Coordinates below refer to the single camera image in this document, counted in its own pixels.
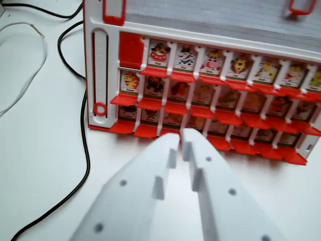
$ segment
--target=cartoon cow picture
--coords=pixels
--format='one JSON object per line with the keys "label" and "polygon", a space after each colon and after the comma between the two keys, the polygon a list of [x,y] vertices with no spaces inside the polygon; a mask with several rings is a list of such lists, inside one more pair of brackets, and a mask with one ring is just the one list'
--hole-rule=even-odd
{"label": "cartoon cow picture", "polygon": [[218,71],[221,69],[222,59],[220,57],[220,53],[218,52],[218,50],[213,50],[209,52],[206,56],[207,58],[205,59],[201,69],[206,68],[206,69],[211,69],[215,71]]}

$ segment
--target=red plastic frame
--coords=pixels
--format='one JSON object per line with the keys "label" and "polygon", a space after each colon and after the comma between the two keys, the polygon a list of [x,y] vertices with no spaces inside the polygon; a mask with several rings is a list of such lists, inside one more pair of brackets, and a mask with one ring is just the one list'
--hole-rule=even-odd
{"label": "red plastic frame", "polygon": [[[98,107],[100,107],[100,106],[105,109],[104,112],[99,112],[98,111]],[[102,102],[97,102],[97,103],[94,104],[94,112],[95,112],[96,115],[104,116],[104,115],[107,114],[107,106]]]}
{"label": "red plastic frame", "polygon": [[103,2],[103,20],[105,23],[112,24],[112,25],[118,25],[118,26],[124,25],[125,16],[126,16],[126,0],[118,0],[118,1],[122,1],[121,17],[108,16],[106,13],[107,0],[104,0],[104,2]]}

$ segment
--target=character card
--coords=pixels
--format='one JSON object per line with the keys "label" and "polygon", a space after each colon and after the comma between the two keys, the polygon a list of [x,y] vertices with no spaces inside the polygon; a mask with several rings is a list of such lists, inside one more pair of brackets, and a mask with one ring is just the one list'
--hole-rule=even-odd
{"label": "character card", "polygon": [[160,110],[142,109],[140,122],[144,124],[157,125]]}
{"label": "character card", "polygon": [[129,119],[129,120],[136,120],[137,115],[137,106],[130,105],[130,106],[119,106],[119,119]]}
{"label": "character card", "polygon": [[200,74],[219,76],[223,68],[224,55],[220,49],[206,48]]}
{"label": "character card", "polygon": [[120,90],[121,93],[130,93],[138,95],[139,77],[136,72],[122,70],[120,72]]}
{"label": "character card", "polygon": [[225,136],[228,127],[228,124],[219,123],[219,121],[214,118],[211,120],[208,133],[217,136]]}
{"label": "character card", "polygon": [[305,76],[306,68],[303,63],[292,62],[280,85],[291,88],[299,88]]}
{"label": "character card", "polygon": [[164,115],[163,126],[179,129],[183,116],[180,114],[166,113]]}
{"label": "character card", "polygon": [[253,82],[272,84],[280,69],[279,60],[276,58],[263,57],[259,65],[258,72],[253,78]]}
{"label": "character card", "polygon": [[144,96],[161,99],[163,96],[165,82],[162,78],[146,76]]}
{"label": "character card", "polygon": [[319,69],[315,73],[307,89],[308,91],[321,92],[321,67],[319,67]]}
{"label": "character card", "polygon": [[277,131],[274,129],[259,129],[256,134],[256,137],[254,138],[254,141],[271,144],[276,133]]}
{"label": "character card", "polygon": [[168,100],[185,103],[190,86],[185,82],[170,82]]}
{"label": "character card", "polygon": [[209,107],[214,95],[212,84],[197,82],[194,90],[192,104]]}
{"label": "character card", "polygon": [[166,41],[151,39],[147,65],[159,68],[167,68],[171,48]]}
{"label": "character card", "polygon": [[308,122],[316,109],[314,102],[301,100],[295,109],[295,113],[292,116],[292,120]]}
{"label": "character card", "polygon": [[249,92],[246,95],[241,111],[245,113],[258,114],[261,112],[265,100],[266,97],[264,94],[260,92]]}
{"label": "character card", "polygon": [[235,52],[226,76],[230,79],[246,80],[251,66],[251,55]]}
{"label": "character card", "polygon": [[301,133],[299,134],[292,134],[292,133],[286,133],[284,132],[281,135],[281,138],[279,140],[278,145],[281,146],[288,146],[288,147],[294,147],[297,140],[300,138]]}
{"label": "character card", "polygon": [[189,121],[186,124],[186,128],[194,128],[201,131],[204,128],[206,119],[201,117],[190,116]]}
{"label": "character card", "polygon": [[239,91],[230,89],[228,86],[222,86],[216,107],[220,109],[234,110],[240,95]]}
{"label": "character card", "polygon": [[275,117],[285,117],[287,111],[289,110],[292,101],[287,96],[277,96],[272,101],[270,108],[267,112],[267,116]]}
{"label": "character card", "polygon": [[193,45],[177,44],[173,69],[183,72],[193,72],[197,52]]}
{"label": "character card", "polygon": [[239,127],[234,127],[231,137],[247,140],[249,139],[252,130],[252,127],[248,127],[243,123]]}

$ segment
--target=cartoon dog picture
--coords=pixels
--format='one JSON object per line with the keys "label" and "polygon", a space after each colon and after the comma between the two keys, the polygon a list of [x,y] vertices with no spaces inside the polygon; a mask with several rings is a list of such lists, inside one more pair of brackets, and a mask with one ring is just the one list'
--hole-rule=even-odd
{"label": "cartoon dog picture", "polygon": [[146,88],[153,89],[154,93],[162,93],[164,90],[164,82],[162,78],[150,76],[148,77]]}
{"label": "cartoon dog picture", "polygon": [[315,73],[314,78],[311,80],[310,86],[320,87],[321,86],[321,71]]}
{"label": "cartoon dog picture", "polygon": [[275,68],[277,66],[273,65],[271,61],[266,61],[265,63],[261,63],[261,70],[255,75],[255,77],[261,77],[264,73],[267,73],[270,79],[274,79],[276,75]]}
{"label": "cartoon dog picture", "polygon": [[219,97],[219,103],[229,103],[237,101],[237,90],[230,89],[224,95]]}
{"label": "cartoon dog picture", "polygon": [[274,101],[271,103],[271,112],[282,112],[282,109],[285,105],[288,105],[292,103],[291,100],[289,100],[289,97],[281,97],[278,96],[277,98],[274,99]]}
{"label": "cartoon dog picture", "polygon": [[128,86],[128,88],[137,89],[139,85],[139,78],[134,72],[129,72],[128,74],[124,74],[124,82],[125,85]]}
{"label": "cartoon dog picture", "polygon": [[285,79],[290,82],[299,82],[303,77],[303,66],[300,64],[293,64],[288,70]]}
{"label": "cartoon dog picture", "polygon": [[158,43],[154,48],[151,48],[150,57],[154,61],[166,62],[167,54],[171,51],[170,47],[166,47],[163,43]]}
{"label": "cartoon dog picture", "polygon": [[177,55],[178,64],[191,66],[195,61],[195,56],[191,52],[191,46],[183,46],[181,52]]}
{"label": "cartoon dog picture", "polygon": [[197,100],[206,100],[210,98],[211,87],[208,85],[201,85],[194,93]]}
{"label": "cartoon dog picture", "polygon": [[146,109],[145,112],[148,118],[155,118],[157,116],[157,110]]}
{"label": "cartoon dog picture", "polygon": [[215,71],[218,71],[221,69],[222,59],[220,57],[220,53],[218,50],[213,50],[209,52],[206,56],[207,58],[205,59],[201,69],[206,68],[206,69],[211,69]]}
{"label": "cartoon dog picture", "polygon": [[241,54],[238,58],[232,60],[232,71],[236,74],[243,73],[250,67],[250,60],[246,54]]}
{"label": "cartoon dog picture", "polygon": [[177,94],[184,96],[186,94],[186,90],[189,89],[189,85],[184,82],[177,82],[171,87],[171,95],[175,96]]}
{"label": "cartoon dog picture", "polygon": [[172,123],[179,123],[182,120],[182,116],[180,114],[169,113],[165,117],[165,120],[167,120],[168,122],[172,122]]}

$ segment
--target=screw hole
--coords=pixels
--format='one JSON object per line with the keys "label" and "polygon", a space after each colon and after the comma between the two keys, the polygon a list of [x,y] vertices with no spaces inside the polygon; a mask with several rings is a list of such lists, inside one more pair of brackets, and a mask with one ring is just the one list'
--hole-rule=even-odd
{"label": "screw hole", "polygon": [[95,225],[95,232],[99,233],[104,229],[104,225],[102,223],[98,223]]}
{"label": "screw hole", "polygon": [[121,180],[119,183],[122,187],[127,185],[127,181],[126,180]]}
{"label": "screw hole", "polygon": [[230,193],[231,195],[235,196],[235,195],[236,195],[236,190],[235,190],[234,188],[231,188],[231,189],[229,190],[229,193]]}
{"label": "screw hole", "polygon": [[270,239],[269,236],[264,235],[264,236],[262,237],[262,241],[271,241],[271,239]]}

